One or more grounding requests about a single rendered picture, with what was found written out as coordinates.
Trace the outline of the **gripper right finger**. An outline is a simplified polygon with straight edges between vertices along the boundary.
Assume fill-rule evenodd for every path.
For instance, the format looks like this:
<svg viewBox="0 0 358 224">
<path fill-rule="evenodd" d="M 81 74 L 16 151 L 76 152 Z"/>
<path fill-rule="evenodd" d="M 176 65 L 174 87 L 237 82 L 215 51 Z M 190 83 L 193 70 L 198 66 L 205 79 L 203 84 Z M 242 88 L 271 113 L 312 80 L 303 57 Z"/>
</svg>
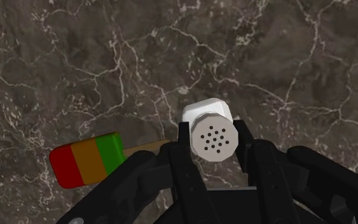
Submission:
<svg viewBox="0 0 358 224">
<path fill-rule="evenodd" d="M 233 122 L 235 151 L 256 187 L 262 224 L 358 224 L 358 174 L 306 146 L 280 151 Z"/>
</svg>

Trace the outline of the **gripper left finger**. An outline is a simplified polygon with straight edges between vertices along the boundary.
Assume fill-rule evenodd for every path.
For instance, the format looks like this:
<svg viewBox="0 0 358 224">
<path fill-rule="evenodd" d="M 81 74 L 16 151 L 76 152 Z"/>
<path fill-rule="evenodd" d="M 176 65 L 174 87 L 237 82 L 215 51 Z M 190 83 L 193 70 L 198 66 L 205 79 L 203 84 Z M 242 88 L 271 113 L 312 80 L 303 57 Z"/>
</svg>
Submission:
<svg viewBox="0 0 358 224">
<path fill-rule="evenodd" d="M 154 224 L 221 224 L 198 167 L 191 159 L 189 125 L 159 154 L 137 151 L 61 217 L 56 224 L 134 224 L 160 190 L 173 204 Z"/>
</svg>

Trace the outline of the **white salt shaker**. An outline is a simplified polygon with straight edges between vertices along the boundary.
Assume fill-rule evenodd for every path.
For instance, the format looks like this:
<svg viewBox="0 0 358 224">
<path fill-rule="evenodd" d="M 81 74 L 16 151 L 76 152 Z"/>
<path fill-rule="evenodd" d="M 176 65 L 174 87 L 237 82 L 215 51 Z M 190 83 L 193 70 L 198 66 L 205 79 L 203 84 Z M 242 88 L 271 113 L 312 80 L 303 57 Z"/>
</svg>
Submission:
<svg viewBox="0 0 358 224">
<path fill-rule="evenodd" d="M 222 162 L 238 146 L 238 131 L 226 102 L 210 98 L 184 107 L 182 121 L 189 123 L 192 153 L 208 162 Z"/>
</svg>

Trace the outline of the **red orange green ice lolly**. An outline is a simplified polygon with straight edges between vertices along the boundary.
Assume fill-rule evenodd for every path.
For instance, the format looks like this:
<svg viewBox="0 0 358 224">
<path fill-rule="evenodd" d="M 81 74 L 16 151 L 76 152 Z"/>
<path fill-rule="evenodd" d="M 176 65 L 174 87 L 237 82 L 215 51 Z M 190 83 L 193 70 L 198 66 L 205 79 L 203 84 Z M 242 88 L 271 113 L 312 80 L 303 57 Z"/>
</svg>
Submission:
<svg viewBox="0 0 358 224">
<path fill-rule="evenodd" d="M 58 184 L 65 189 L 103 181 L 129 156 L 146 150 L 155 154 L 167 139 L 125 149 L 119 132 L 91 137 L 53 149 L 49 161 Z"/>
</svg>

